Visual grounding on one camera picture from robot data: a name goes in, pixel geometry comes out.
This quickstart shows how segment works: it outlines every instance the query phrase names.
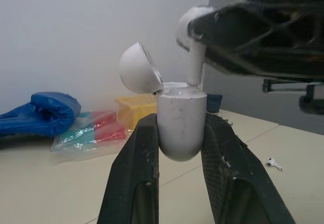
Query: airpod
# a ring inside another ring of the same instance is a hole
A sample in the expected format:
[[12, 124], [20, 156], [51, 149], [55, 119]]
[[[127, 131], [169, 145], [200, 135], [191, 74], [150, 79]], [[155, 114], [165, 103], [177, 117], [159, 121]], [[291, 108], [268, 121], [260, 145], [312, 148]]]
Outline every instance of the airpod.
[[279, 169], [280, 171], [283, 171], [283, 168], [281, 165], [276, 164], [275, 160], [273, 158], [270, 158], [269, 161], [267, 162], [268, 167], [275, 167]]

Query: yellow box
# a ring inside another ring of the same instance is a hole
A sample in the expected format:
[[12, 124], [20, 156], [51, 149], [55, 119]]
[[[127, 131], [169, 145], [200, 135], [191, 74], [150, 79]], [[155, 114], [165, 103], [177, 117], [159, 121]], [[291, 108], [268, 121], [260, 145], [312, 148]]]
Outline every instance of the yellow box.
[[118, 121], [125, 124], [127, 129], [134, 129], [137, 122], [157, 112], [157, 99], [154, 95], [136, 95], [129, 97], [118, 97]]

